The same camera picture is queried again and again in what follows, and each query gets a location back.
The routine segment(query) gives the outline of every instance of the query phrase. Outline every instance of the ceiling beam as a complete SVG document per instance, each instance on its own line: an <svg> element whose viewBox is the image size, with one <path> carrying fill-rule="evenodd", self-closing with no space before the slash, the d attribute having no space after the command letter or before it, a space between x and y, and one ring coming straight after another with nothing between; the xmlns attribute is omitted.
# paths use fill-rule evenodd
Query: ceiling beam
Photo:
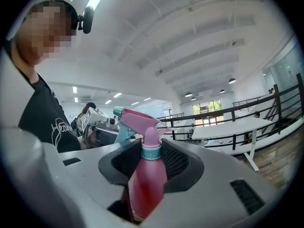
<svg viewBox="0 0 304 228"><path fill-rule="evenodd" d="M242 27L247 27L247 26L254 26L256 23L253 19L253 17L243 17L243 18L238 18L238 23L237 26L238 28L242 28ZM197 39L200 39L202 37L208 36L208 35L212 35L221 31L226 31L229 29L233 29L234 28L234 22L228 22L226 21L219 21L216 24L209 24L209 25L205 25L202 28L196 28L195 25L193 27L195 33L193 34L187 34L187 35L180 35L178 36L178 38L176 38L175 41L171 41L170 43L167 43L165 45L162 45L162 48L164 48L162 50L161 53L155 53L152 57L149 57L149 59L151 60L151 62L144 62L141 65L138 65L140 69L144 69L145 67L147 67L148 65L152 64L155 60L157 60L158 58L162 57L165 54L168 54L170 52L172 52L173 50L180 48L188 43L191 43Z"/></svg>
<svg viewBox="0 0 304 228"><path fill-rule="evenodd" d="M167 66L162 67L163 72L160 73L159 71L156 71L155 75L158 77L160 75L168 73L178 67L181 67L181 66L188 64L190 62L193 62L195 60L201 59L203 57L206 57L206 56L218 53L218 52L223 52L225 50L228 50L229 48L237 48L237 47L242 47L245 45L244 39L237 39L237 40L235 40L235 42L236 42L235 45L233 45L231 47L230 47L230 43L229 44L227 43L226 45L217 44L215 46L203 49L199 53L194 53L194 54L188 55L186 57L183 57L180 60L176 61L175 65L169 64Z"/></svg>
<svg viewBox="0 0 304 228"><path fill-rule="evenodd" d="M224 77L224 76L230 76L233 74L233 69L228 69L228 70L225 70L220 76L205 76L205 77L202 77L200 78L200 81L197 83L196 82L185 82L185 84L183 85L175 85L173 86L173 89L175 91L178 91L179 89L181 89L181 87L183 89L186 89L186 90L190 90L190 89L196 89L196 88L199 88L199 87L203 87L203 86L206 86L206 85L218 85L218 78L219 77Z"/></svg>
<svg viewBox="0 0 304 228"><path fill-rule="evenodd" d="M202 71L204 71L204 75L210 73L211 71L214 71L214 69L223 66L223 65L230 65L230 64L234 64L234 63L238 63L239 62L239 58L237 55L231 55L229 57L226 58L222 58L222 59L217 59L215 61L212 61L210 63L205 63L203 65L199 65L198 67L192 69L192 70L188 70L184 73L182 73L182 75L179 76L174 76L172 78L168 78L166 79L166 84L170 85L172 83L174 83L175 81L181 80L181 79L186 79L188 77L197 75L199 73L201 73Z"/></svg>
<svg viewBox="0 0 304 228"><path fill-rule="evenodd" d="M215 88L223 88L223 89L225 89L225 91L231 91L230 85L228 83L223 83L223 84L220 84L220 85L212 84L212 85L204 86L204 87L201 87L201 88L194 88L194 89L187 89L187 90L183 89L183 90L179 90L177 92L177 94L180 96L180 98L184 98L185 97L185 95L184 95L185 92L189 91L194 96L197 96L198 93L200 93L200 92L205 92L205 91L210 91L210 90L212 90L212 93L215 93L215 91L214 91Z"/></svg>
<svg viewBox="0 0 304 228"><path fill-rule="evenodd" d="M264 0L240 0L239 2L263 2ZM172 22L176 19L179 19L180 17L187 15L189 13L193 13L196 10L203 10L207 6L215 5L215 4L221 4L221 3L232 3L234 0L198 0L192 5L192 9L189 10L189 5L185 5L181 8L177 8L174 11L171 11L170 13L163 16L160 20L158 20L155 24L151 25L145 32L142 34L135 36L133 38L133 41L129 44L133 47L137 47L140 45L142 41L145 41L147 37L151 36L153 33L155 33L157 30L165 26L167 23ZM124 48L122 48L119 53L117 54L116 59L118 61L125 60L126 57L129 56L129 52L125 52Z"/></svg>

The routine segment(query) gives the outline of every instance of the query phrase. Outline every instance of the pink spray bottle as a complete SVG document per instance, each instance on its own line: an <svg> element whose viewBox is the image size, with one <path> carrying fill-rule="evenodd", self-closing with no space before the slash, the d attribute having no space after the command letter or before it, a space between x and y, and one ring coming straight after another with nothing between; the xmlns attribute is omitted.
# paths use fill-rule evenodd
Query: pink spray bottle
<svg viewBox="0 0 304 228"><path fill-rule="evenodd" d="M157 130L161 123L149 115L116 106L113 113L120 116L120 124L143 135L142 157L129 180L129 195L136 216L145 219L160 203L163 196L163 186L167 182L165 166L162 162L162 144L159 136L172 131L166 128Z"/></svg>

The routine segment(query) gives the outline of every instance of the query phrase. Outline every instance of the trees outside window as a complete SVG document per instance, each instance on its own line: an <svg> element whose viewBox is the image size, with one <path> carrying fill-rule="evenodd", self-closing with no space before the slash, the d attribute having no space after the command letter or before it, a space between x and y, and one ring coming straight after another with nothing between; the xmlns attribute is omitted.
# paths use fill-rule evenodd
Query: trees outside window
<svg viewBox="0 0 304 228"><path fill-rule="evenodd" d="M201 113L206 113L206 112L214 112L214 111L219 111L223 110L222 102L220 99L217 100L212 100L209 102L202 102L199 104L194 104L192 106L193 108L193 114L198 115ZM219 121L223 121L224 116L218 116L214 118L208 118L208 119L201 119L201 120L195 120L195 124L203 124L202 126L212 126L212 125L217 125Z"/></svg>

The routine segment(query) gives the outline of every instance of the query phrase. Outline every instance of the white print on t-shirt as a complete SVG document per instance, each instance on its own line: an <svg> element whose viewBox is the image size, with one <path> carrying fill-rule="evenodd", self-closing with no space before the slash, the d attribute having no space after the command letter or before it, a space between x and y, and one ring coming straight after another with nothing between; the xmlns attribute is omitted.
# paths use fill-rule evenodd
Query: white print on t-shirt
<svg viewBox="0 0 304 228"><path fill-rule="evenodd" d="M73 129L71 128L71 126L67 125L67 124L62 120L62 118L56 118L56 120L55 120L55 126L53 126L53 124L51 124L51 126L52 126L52 129L53 129L52 135L51 135L52 144L53 144L54 146L56 146L56 148L58 147L58 143L59 143L59 141L60 141L60 139L61 139L61 133L70 132L70 134L76 136L75 133L73 132ZM55 132L56 130L57 130L58 132L57 132L56 138L54 139L54 138L53 138L53 135L54 135L54 132Z"/></svg>

